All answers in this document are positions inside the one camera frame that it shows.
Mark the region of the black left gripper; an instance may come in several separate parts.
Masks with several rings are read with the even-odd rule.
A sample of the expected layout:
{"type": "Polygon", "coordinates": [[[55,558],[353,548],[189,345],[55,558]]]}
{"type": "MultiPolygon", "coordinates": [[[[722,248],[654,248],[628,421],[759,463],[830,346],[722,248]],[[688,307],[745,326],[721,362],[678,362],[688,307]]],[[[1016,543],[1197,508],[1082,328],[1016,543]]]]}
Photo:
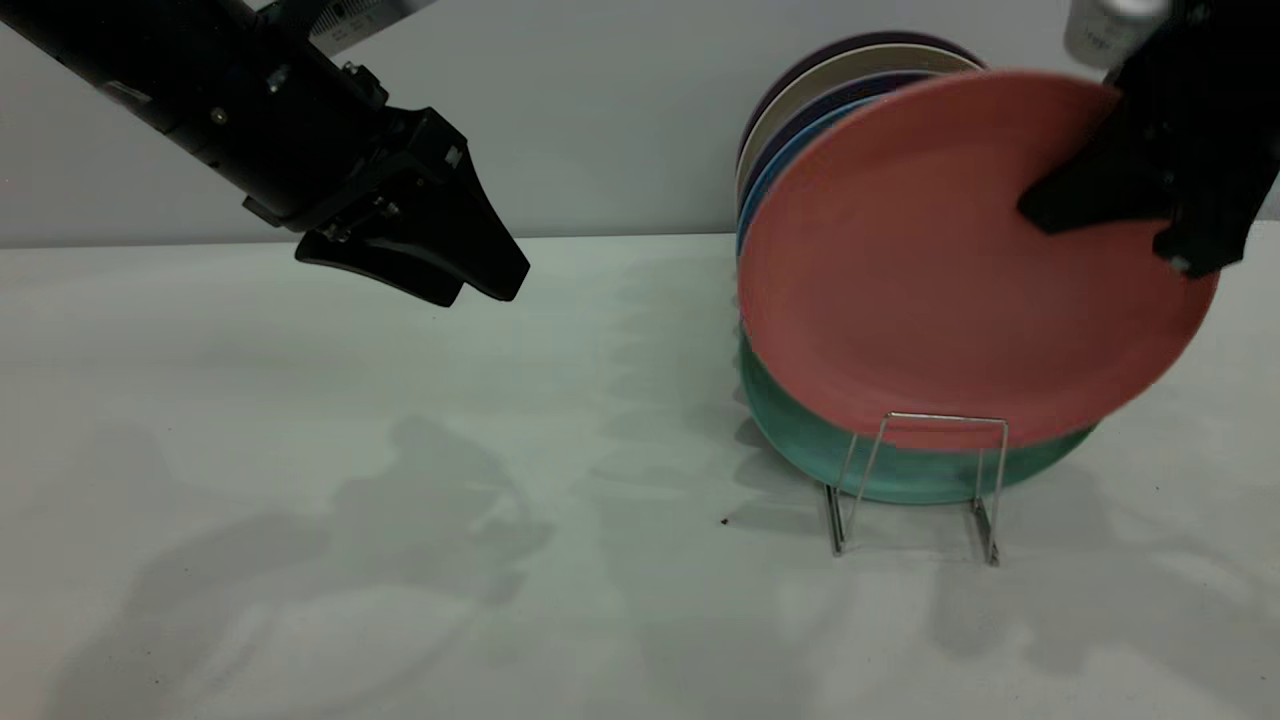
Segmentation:
{"type": "Polygon", "coordinates": [[[452,306],[465,286],[513,301],[530,261],[468,165],[468,141],[431,108],[389,113],[389,128],[355,164],[285,217],[287,229],[307,233],[294,259],[438,307],[452,306]],[[378,247],[365,243],[375,238],[378,247]]]}

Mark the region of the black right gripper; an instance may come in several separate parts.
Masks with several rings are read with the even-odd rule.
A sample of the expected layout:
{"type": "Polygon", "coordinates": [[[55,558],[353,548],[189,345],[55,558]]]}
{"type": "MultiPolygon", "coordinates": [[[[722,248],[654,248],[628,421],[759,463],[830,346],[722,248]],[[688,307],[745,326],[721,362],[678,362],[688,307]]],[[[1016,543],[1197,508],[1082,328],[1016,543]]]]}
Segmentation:
{"type": "Polygon", "coordinates": [[[1155,254],[1188,278],[1239,263],[1277,178],[1275,1],[1175,1],[1117,86],[1147,126],[1106,120],[1018,200],[1046,234],[1167,220],[1155,254]]]}

